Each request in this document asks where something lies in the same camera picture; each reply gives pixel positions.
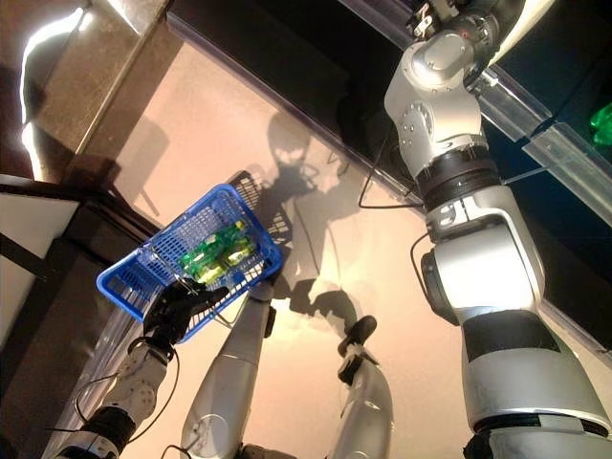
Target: black cable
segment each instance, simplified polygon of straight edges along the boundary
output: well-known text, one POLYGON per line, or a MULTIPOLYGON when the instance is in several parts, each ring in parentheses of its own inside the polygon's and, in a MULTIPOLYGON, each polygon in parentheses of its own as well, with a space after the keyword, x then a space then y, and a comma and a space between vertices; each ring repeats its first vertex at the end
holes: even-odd
MULTIPOLYGON (((391 137, 391 132, 393 132, 393 126, 389 125, 389 128, 386 131, 386 135, 384 136, 384 141, 382 141, 381 148, 379 149, 379 153, 376 157, 376 160, 372 164, 372 167, 370 167, 370 172, 367 175, 365 184, 363 184, 363 188, 361 189, 360 199, 357 202, 357 205, 359 206, 359 208, 389 209, 389 208, 421 208, 423 206, 423 203, 397 204, 397 205, 392 205, 392 206, 367 206, 363 203, 363 197, 365 196, 365 190, 367 189, 367 186, 372 180, 372 175, 374 175, 374 171, 376 170, 376 167, 379 165, 379 162, 381 161, 381 158, 383 157, 384 148, 386 147, 386 144, 389 141, 389 138, 391 137)), ((414 186, 408 191, 408 194, 411 193, 413 189, 414 189, 414 186)))
POLYGON ((168 400, 165 401, 164 406, 162 406, 162 409, 160 409, 160 412, 157 413, 155 418, 153 418, 153 421, 151 421, 151 424, 149 424, 147 427, 145 427, 144 430, 141 433, 139 433, 135 437, 132 437, 130 439, 130 441, 127 442, 128 445, 130 443, 132 443, 132 442, 135 442, 139 438, 141 438, 146 433, 146 431, 148 429, 153 427, 153 425, 157 422, 158 419, 160 419, 160 416, 162 416, 162 414, 164 413, 166 407, 170 404, 170 401, 172 400, 172 396, 174 395, 174 391, 176 390, 176 386, 179 383, 179 374, 181 373, 181 360, 179 359, 179 354, 176 352, 176 349, 174 349, 174 348, 172 349, 172 352, 174 353, 174 357, 176 357, 176 377, 174 378, 174 384, 172 385, 172 390, 170 391, 170 395, 168 396, 168 400))
POLYGON ((421 286, 421 291, 423 292, 423 295, 425 299, 427 300, 427 303, 429 303, 429 306, 431 306, 431 301, 429 301, 429 295, 427 294, 425 283, 423 282, 423 279, 421 278, 419 269, 417 268, 417 263, 416 261, 414 261, 414 249, 416 249, 417 245, 426 237, 427 237, 427 233, 423 234, 416 241, 414 241, 414 243, 412 244, 412 247, 410 248, 410 261, 412 262, 412 268, 414 268, 414 273, 417 275, 417 279, 419 279, 419 285, 421 286))
POLYGON ((50 432, 78 432, 78 430, 73 428, 42 427, 42 429, 50 432))
POLYGON ((178 451, 180 451, 182 454, 184 454, 185 456, 187 456, 189 459, 191 459, 191 454, 189 454, 189 451, 187 451, 185 448, 181 448, 181 447, 177 447, 176 445, 168 445, 167 447, 165 447, 164 452, 162 453, 162 457, 160 459, 164 459, 165 454, 168 452, 168 450, 170 448, 175 448, 178 451))
POLYGON ((94 384, 94 383, 101 383, 102 381, 106 381, 106 380, 110 380, 111 378, 115 378, 117 377, 118 373, 114 373, 112 375, 108 375, 108 376, 103 376, 101 378, 97 378, 95 380, 91 380, 88 383, 86 383, 85 385, 83 385, 77 392, 75 395, 75 399, 73 400, 73 407, 75 408, 75 412, 78 415, 78 417, 80 418, 80 420, 83 423, 87 422, 87 418, 85 417, 85 415, 83 414, 83 412, 80 409, 80 405, 79 405, 79 400, 80 400, 80 396, 83 395, 84 390, 89 387, 90 385, 94 384))

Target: green object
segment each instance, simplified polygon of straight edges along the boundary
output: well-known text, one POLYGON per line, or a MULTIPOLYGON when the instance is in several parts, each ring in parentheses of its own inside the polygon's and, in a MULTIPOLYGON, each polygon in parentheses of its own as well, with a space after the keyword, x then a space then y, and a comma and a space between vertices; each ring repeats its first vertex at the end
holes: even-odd
POLYGON ((245 234, 246 225, 238 220, 202 241, 186 253, 179 264, 199 283, 212 283, 254 253, 255 245, 245 234))
POLYGON ((597 145, 612 145, 612 103, 595 112, 590 122, 595 129, 593 142, 597 145))

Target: blue plastic basket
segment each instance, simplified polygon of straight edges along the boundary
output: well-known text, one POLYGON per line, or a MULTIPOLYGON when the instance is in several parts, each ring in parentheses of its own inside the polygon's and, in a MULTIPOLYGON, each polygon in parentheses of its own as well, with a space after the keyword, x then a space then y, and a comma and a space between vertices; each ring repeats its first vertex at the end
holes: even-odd
POLYGON ((102 272, 98 276, 98 289, 132 317, 143 321, 148 307, 166 286, 178 278, 188 277, 179 259, 237 220, 246 224, 245 232, 255 242, 256 251, 207 285, 209 290, 227 287, 229 293, 214 308, 191 319, 185 341, 251 285, 281 265, 280 249, 232 186, 216 186, 165 229, 102 272))

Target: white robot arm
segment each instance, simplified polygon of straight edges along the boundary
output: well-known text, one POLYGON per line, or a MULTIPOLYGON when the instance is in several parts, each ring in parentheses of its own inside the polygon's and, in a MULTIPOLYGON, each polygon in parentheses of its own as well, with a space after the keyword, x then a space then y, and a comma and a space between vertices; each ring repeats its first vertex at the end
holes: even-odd
POLYGON ((607 458, 610 420, 575 355, 537 314, 542 264, 465 88, 522 3, 475 0, 446 29, 412 45, 384 104, 435 244, 421 263, 427 299, 463 332, 465 401, 476 434, 466 456, 607 458))

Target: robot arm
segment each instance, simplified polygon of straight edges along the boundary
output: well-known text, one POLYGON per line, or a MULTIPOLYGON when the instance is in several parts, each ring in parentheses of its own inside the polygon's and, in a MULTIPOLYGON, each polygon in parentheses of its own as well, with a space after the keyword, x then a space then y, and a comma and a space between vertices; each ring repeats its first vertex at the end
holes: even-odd
POLYGON ((225 288, 208 292, 194 282, 186 286, 172 284, 151 306, 143 336, 130 344, 115 385, 83 426, 68 436, 56 458, 117 459, 153 413, 174 345, 185 335, 191 317, 228 292, 225 288))
POLYGON ((467 457, 612 457, 610 421, 593 386, 537 314, 542 264, 465 87, 486 68, 522 3, 476 0, 412 45, 384 104, 435 244, 421 264, 427 299, 463 332, 465 401, 476 433, 467 457))

